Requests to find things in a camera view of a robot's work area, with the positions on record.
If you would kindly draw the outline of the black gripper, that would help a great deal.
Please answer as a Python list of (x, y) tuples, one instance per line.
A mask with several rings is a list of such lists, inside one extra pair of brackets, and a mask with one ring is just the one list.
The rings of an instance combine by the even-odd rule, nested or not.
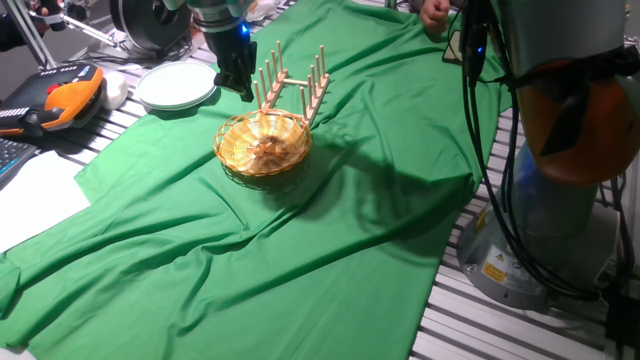
[(215, 54), (218, 74), (214, 84), (223, 88), (246, 88), (240, 93), (243, 102), (253, 102), (251, 76), (255, 71), (257, 44), (245, 22), (229, 29), (204, 34), (209, 49)]

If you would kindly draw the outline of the hand with brown sleeve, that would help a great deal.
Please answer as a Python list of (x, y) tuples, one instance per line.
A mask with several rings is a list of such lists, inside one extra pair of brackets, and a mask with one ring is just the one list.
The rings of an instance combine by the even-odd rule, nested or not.
[(425, 0), (420, 8), (420, 19), (430, 34), (442, 34), (448, 27), (449, 0)]

